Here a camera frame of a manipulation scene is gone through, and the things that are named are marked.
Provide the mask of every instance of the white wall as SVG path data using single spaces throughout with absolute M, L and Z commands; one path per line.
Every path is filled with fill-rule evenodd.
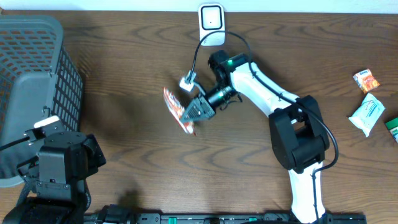
M 0 0 L 3 9 L 197 11 L 204 2 L 228 12 L 398 13 L 398 0 Z

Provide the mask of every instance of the snack bag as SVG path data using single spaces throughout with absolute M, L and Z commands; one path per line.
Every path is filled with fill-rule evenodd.
M 363 70 L 362 72 L 358 72 L 357 74 L 355 74 L 354 80 L 365 94 L 380 85 L 380 83 L 373 77 L 369 69 Z
M 170 111 L 170 113 L 173 115 L 173 117 L 177 120 L 178 124 L 181 126 L 181 128 L 187 133 L 187 134 L 195 134 L 195 127 L 193 125 L 193 121 L 187 122 L 187 123 L 182 123 L 180 121 L 182 115 L 185 112 L 185 108 L 180 104 L 178 99 L 174 97 L 174 94 L 170 92 L 166 87 L 163 88 L 163 97 L 164 101 L 166 102 L 166 105 Z

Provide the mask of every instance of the gray basket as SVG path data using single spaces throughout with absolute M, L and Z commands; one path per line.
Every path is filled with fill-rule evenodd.
M 83 82 L 62 42 L 62 26 L 52 17 L 0 16 L 0 145 L 52 115 L 66 130 L 78 130 Z M 0 152 L 0 187 L 22 182 L 17 165 L 41 145 L 23 142 Z

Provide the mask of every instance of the white snack package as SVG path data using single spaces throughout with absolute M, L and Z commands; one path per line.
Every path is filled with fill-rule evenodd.
M 368 93 L 362 101 L 362 105 L 348 119 L 359 129 L 362 129 L 368 137 L 374 124 L 386 109 L 383 104 L 372 94 Z

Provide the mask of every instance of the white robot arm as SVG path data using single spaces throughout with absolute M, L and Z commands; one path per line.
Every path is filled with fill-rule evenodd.
M 297 95 L 285 91 L 266 77 L 254 62 L 251 65 L 257 78 L 278 94 L 283 94 L 293 102 L 301 100 Z M 292 124 L 298 121 L 295 116 L 288 116 L 288 114 L 294 114 L 294 111 L 297 110 L 253 77 L 245 55 L 228 58 L 225 52 L 219 51 L 210 57 L 209 66 L 215 73 L 218 84 L 205 94 L 202 91 L 192 100 L 183 114 L 181 122 L 210 119 L 216 114 L 216 107 L 228 104 L 232 96 L 239 93 L 247 96 L 270 118 L 272 148 L 279 162 L 289 170 L 293 194 L 293 214 L 301 223 L 315 222 L 317 214 L 314 208 L 312 174 L 315 169 L 322 167 L 324 152 L 329 146 L 326 133 L 322 132 L 324 130 L 316 127 L 315 124 L 310 124 L 307 116 L 307 120 L 304 121 L 307 129 L 301 132 L 295 131 Z M 319 134 L 314 134 L 317 131 L 322 133 L 322 138 Z M 325 208 L 322 204 L 320 172 L 316 173 L 316 177 L 317 211 L 318 217 L 321 217 L 325 213 Z
M 271 79 L 266 77 L 254 62 L 252 62 L 252 69 L 263 82 L 268 84 L 278 93 L 282 93 L 284 97 L 287 97 L 292 101 L 295 101 L 298 98 L 297 95 L 285 91 Z M 231 73 L 231 84 L 236 91 L 247 96 L 267 117 L 276 109 L 284 109 L 290 106 L 290 103 L 281 100 L 277 95 L 273 94 L 253 78 L 248 63 L 237 67 L 236 70 Z M 296 173 L 293 169 L 289 170 L 290 184 L 292 186 L 293 193 L 292 211 L 301 223 L 313 223 L 317 220 L 314 209 L 312 173 L 315 169 L 321 168 L 322 164 L 322 162 L 314 163 L 305 168 L 302 174 Z M 316 189 L 318 196 L 317 209 L 318 215 L 321 217 L 325 213 L 325 208 L 322 205 L 320 172 L 317 172 L 316 176 Z

